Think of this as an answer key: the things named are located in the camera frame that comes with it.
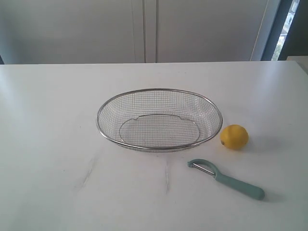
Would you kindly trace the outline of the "yellow lemon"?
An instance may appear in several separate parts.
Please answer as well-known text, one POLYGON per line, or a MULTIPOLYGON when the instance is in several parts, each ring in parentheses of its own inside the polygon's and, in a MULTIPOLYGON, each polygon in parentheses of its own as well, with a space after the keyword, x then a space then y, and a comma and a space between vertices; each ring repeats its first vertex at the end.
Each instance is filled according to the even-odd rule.
POLYGON ((229 125, 220 134, 221 144, 231 150, 240 150, 248 143, 249 135, 240 125, 229 125))

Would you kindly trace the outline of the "teal handled peeler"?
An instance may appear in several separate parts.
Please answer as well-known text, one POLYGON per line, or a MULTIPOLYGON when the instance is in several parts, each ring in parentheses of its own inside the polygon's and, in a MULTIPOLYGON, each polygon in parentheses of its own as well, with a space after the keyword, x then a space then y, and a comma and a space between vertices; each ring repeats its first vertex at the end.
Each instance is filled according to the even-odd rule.
POLYGON ((263 200, 265 197, 265 192, 262 188, 222 174, 210 161, 204 159, 193 159, 189 161, 187 165, 188 167, 196 168, 211 175, 219 183, 222 183, 225 186, 228 186, 253 199, 263 200))

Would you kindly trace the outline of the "white cabinet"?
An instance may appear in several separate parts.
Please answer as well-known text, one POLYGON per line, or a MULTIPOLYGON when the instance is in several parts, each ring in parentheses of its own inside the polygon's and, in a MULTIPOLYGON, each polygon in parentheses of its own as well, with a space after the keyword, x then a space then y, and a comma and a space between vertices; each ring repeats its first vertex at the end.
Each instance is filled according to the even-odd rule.
POLYGON ((259 61, 277 0, 3 0, 5 64, 259 61))

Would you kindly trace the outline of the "dark window frame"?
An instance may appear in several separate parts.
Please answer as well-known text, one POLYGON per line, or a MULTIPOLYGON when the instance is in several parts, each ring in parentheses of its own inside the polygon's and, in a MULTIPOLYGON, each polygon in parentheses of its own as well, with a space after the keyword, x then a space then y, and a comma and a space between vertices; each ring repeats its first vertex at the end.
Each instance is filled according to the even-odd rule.
MULTIPOLYGON (((291 0, 280 1, 272 24, 266 46, 261 56, 261 61, 271 60, 276 48, 287 13, 291 8, 291 0)), ((300 0, 286 35, 282 51, 278 56, 279 61, 285 61, 289 56, 308 55, 308 1, 300 0)))

